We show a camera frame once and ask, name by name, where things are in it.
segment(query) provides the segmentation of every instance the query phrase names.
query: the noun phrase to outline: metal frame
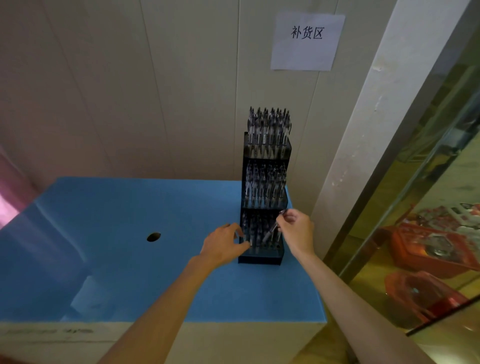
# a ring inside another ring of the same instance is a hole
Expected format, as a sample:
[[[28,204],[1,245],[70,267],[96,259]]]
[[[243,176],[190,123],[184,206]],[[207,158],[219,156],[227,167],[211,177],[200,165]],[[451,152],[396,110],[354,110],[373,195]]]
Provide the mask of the metal frame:
[[[387,147],[384,155],[378,162],[374,172],[369,178],[365,188],[357,199],[350,214],[345,220],[340,232],[332,243],[329,251],[327,252],[324,261],[330,264],[333,257],[339,250],[341,244],[345,240],[346,236],[350,232],[351,228],[360,216],[371,196],[375,192],[376,188],[380,184],[382,178],[392,165],[393,161],[397,157],[401,148],[411,137],[415,127],[437,91],[445,81],[451,68],[457,62],[460,54],[465,49],[468,41],[470,40],[473,32],[476,30],[479,24],[478,14],[480,13],[480,0],[471,0],[464,13],[462,14],[458,24],[453,30],[449,40],[447,41],[444,49],[440,53],[437,61],[435,62],[431,72],[427,76],[420,91],[415,97],[412,105],[408,109],[403,121],[397,129],[394,137],[392,138],[389,146]],[[379,248],[372,240],[368,241],[368,238],[364,241],[360,249],[355,253],[349,263],[342,269],[339,276],[345,281],[350,282],[353,277],[362,269],[362,267],[370,260],[371,256]]]

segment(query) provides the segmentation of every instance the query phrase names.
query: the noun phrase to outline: blue foam surface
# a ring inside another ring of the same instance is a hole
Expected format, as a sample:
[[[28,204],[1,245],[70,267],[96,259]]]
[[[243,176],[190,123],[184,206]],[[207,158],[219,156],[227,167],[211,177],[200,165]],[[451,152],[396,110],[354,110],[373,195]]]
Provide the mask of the blue foam surface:
[[[216,227],[240,220],[240,181],[58,179],[0,230],[1,321],[134,321]],[[146,241],[160,232],[156,242]],[[326,322],[286,246],[280,266],[212,273],[186,321]]]

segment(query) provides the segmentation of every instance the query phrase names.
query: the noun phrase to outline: forearm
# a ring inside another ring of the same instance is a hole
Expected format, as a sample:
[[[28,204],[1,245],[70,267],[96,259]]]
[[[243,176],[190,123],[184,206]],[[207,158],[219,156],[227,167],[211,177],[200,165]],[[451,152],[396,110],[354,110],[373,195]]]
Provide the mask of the forearm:
[[[317,256],[300,254],[300,264],[320,292],[361,363],[434,363],[332,272]]]
[[[163,363],[187,315],[188,309],[212,271],[208,261],[196,256],[175,282],[123,334],[100,364]]]

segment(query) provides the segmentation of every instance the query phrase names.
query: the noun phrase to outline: round hole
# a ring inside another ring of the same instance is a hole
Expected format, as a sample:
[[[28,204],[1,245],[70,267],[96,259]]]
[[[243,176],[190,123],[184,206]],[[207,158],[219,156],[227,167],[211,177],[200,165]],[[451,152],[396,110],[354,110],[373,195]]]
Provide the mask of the round hole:
[[[147,236],[147,241],[148,242],[156,242],[158,239],[160,239],[160,233],[159,232],[152,232],[149,236]]]

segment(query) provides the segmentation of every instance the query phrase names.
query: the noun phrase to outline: white wall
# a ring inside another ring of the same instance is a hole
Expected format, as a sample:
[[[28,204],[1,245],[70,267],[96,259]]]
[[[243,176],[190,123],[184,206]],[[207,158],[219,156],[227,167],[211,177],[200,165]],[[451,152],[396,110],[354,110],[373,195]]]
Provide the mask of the white wall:
[[[468,3],[396,3],[312,213],[320,257],[352,210]]]
[[[240,179],[250,106],[287,107],[310,212],[396,0],[5,0],[0,144],[58,176]],[[282,10],[345,14],[330,72],[271,71]]]

